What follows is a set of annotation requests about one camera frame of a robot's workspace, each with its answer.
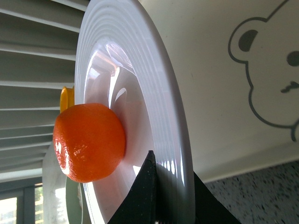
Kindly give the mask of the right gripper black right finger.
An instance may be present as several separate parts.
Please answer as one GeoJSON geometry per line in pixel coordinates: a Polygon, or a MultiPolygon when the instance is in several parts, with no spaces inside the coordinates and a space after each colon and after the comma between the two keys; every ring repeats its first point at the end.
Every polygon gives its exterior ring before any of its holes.
{"type": "Polygon", "coordinates": [[[209,191],[194,173],[195,223],[196,224],[241,224],[209,191]]]}

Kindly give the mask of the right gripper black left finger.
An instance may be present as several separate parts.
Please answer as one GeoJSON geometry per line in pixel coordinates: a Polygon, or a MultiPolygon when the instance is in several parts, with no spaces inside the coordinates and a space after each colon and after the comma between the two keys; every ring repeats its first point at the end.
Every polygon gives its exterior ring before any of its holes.
{"type": "Polygon", "coordinates": [[[150,150],[128,195],[110,224],[154,224],[156,219],[156,160],[150,150]]]}

